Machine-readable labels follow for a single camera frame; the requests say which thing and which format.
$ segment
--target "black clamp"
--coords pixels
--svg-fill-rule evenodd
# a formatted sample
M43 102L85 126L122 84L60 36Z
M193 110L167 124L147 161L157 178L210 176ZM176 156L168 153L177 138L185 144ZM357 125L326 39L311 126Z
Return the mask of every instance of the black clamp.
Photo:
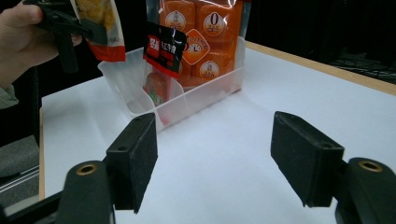
M79 20L69 0L24 0L25 5L36 5L44 14L37 26L53 33L63 70L78 71L78 63L70 34L81 35L98 45L107 44L106 27L86 19Z

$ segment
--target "transparent plastic container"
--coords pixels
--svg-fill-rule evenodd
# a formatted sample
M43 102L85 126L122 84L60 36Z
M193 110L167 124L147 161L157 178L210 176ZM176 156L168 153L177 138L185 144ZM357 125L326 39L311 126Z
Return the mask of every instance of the transparent plastic container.
M159 106L155 106L143 90L146 83L144 76L146 61L143 59L143 48L128 52L125 62L101 62L98 68L119 100L123 113L133 119L142 114L154 112L157 132L159 132L240 90L244 76L245 48L245 40L240 37L235 53L235 69L190 91L184 92L180 84L172 79L169 101Z

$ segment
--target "white tabletop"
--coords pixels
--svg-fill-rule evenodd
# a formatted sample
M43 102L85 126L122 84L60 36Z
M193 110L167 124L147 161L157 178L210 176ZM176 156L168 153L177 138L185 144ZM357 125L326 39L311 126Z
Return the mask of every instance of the white tabletop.
M105 79L43 98L45 196L67 171L102 160L129 120ZM247 49L241 91L158 133L159 158L137 215L117 223L335 223L303 207L270 155L274 113L297 115L343 146L396 170L396 97Z

